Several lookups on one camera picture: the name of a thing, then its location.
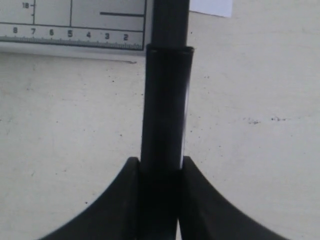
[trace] white paper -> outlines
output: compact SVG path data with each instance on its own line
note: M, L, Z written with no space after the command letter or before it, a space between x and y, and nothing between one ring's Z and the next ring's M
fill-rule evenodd
M191 0L190 11L221 17L231 17L233 0Z

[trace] white wall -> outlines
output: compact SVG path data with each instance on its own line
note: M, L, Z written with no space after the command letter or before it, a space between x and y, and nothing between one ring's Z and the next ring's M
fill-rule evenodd
M190 16L185 154L259 222L319 239L320 1L233 9ZM141 60L0 55L0 239L59 227L139 155L143 91Z

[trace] black cylinder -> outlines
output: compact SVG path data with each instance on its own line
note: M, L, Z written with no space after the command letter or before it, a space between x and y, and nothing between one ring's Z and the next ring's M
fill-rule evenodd
M187 95L194 49L147 46L141 165L143 174L182 167Z

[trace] ruler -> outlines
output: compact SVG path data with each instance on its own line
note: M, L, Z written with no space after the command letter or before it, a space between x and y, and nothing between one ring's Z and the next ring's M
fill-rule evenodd
M152 5L151 0L0 0L0 51L144 55Z

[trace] black rod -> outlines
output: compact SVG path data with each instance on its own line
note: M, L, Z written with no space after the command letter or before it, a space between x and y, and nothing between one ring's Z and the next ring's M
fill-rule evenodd
M151 44L181 48L187 45L190 0L153 0Z
M192 47L147 47L140 166L144 174L167 175L182 167L193 52Z
M187 96L194 49L186 47L189 0L154 0L146 48L138 240L174 240Z

